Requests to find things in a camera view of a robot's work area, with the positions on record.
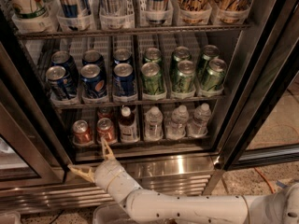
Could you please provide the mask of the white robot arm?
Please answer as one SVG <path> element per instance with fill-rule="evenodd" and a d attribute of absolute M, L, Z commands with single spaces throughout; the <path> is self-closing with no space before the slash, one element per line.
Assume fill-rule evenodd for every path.
<path fill-rule="evenodd" d="M 299 185 L 271 195 L 171 196 L 142 188 L 101 141 L 104 160 L 70 171 L 108 193 L 135 222 L 175 219 L 196 224 L 299 224 Z"/>

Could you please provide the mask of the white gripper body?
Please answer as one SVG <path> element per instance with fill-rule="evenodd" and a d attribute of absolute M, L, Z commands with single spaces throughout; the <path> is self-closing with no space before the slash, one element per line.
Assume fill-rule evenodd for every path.
<path fill-rule="evenodd" d="M 103 161 L 94 172 L 94 183 L 118 204 L 123 204 L 130 193 L 141 188 L 117 160 Z"/>

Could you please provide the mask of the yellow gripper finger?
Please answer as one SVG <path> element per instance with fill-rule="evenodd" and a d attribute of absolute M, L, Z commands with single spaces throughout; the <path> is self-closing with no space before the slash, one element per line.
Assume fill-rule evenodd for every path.
<path fill-rule="evenodd" d="M 115 159 L 114 153 L 113 153 L 112 149 L 110 148 L 109 144 L 107 143 L 107 140 L 104 137 L 101 138 L 101 146 L 102 146 L 103 158 L 106 161 L 114 160 Z"/>
<path fill-rule="evenodd" d="M 68 165 L 68 169 L 88 182 L 94 183 L 94 169 L 88 165 Z"/>

